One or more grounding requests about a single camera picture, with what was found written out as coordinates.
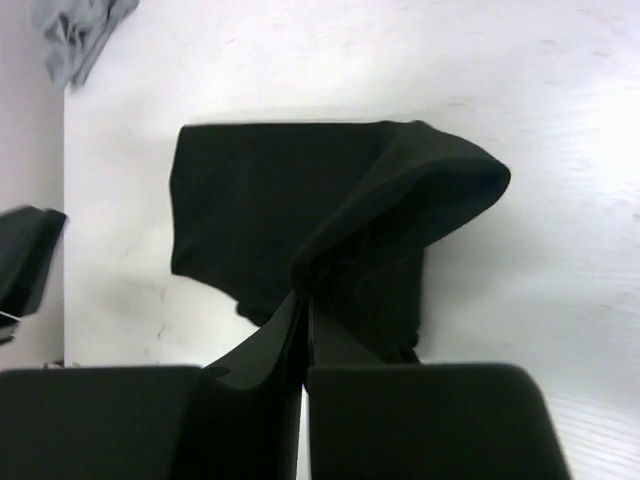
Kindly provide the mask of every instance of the gray cloth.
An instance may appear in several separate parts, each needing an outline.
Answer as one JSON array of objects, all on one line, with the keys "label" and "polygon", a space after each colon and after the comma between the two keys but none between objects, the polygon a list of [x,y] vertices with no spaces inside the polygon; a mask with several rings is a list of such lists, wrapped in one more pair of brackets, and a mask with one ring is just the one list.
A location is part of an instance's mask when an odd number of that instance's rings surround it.
[{"label": "gray cloth", "polygon": [[31,25],[50,49],[45,66],[60,87],[82,86],[118,24],[139,0],[32,0]]}]

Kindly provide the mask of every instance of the white tabletop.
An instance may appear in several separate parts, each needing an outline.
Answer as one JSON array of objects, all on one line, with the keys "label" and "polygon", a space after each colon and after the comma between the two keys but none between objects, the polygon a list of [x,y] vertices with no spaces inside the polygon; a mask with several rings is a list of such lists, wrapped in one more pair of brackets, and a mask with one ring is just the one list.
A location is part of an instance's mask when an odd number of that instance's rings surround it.
[{"label": "white tabletop", "polygon": [[524,366],[577,479],[637,478],[637,1],[316,3],[142,1],[67,96],[67,362],[206,364],[254,330],[169,273],[182,125],[425,120],[513,180],[430,248],[422,358]]}]

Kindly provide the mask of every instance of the table surface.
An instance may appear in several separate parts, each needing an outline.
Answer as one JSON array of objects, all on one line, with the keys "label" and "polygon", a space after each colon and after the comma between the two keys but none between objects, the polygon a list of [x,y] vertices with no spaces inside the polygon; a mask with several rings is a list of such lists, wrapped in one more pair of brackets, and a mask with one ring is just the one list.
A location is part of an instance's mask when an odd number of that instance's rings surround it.
[{"label": "table surface", "polygon": [[170,275],[182,125],[420,119],[513,172],[430,247],[421,357],[524,366],[575,478],[637,478],[637,1],[179,3],[141,2],[66,97],[67,362],[206,364],[254,331]]}]

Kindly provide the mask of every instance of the black fabric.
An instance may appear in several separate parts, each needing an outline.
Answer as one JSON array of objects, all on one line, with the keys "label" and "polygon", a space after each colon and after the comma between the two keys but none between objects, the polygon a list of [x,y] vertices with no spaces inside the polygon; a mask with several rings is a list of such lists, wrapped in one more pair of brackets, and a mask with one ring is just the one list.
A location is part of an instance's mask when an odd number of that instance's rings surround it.
[{"label": "black fabric", "polygon": [[172,272],[264,324],[322,294],[378,358],[415,360],[423,248],[490,207],[508,169],[423,122],[184,127]]}]

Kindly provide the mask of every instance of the cloth fold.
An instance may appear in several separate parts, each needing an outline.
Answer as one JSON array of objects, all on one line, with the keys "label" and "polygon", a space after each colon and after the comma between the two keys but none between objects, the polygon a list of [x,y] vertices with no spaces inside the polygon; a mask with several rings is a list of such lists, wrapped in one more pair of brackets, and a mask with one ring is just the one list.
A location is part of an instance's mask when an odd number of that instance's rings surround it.
[{"label": "cloth fold", "polygon": [[139,0],[32,0],[32,27],[50,44],[45,67],[59,87],[82,86],[107,40]]},{"label": "cloth fold", "polygon": [[172,272],[268,321],[322,296],[377,358],[414,361],[424,248],[496,202],[509,170],[423,122],[186,126]]}]

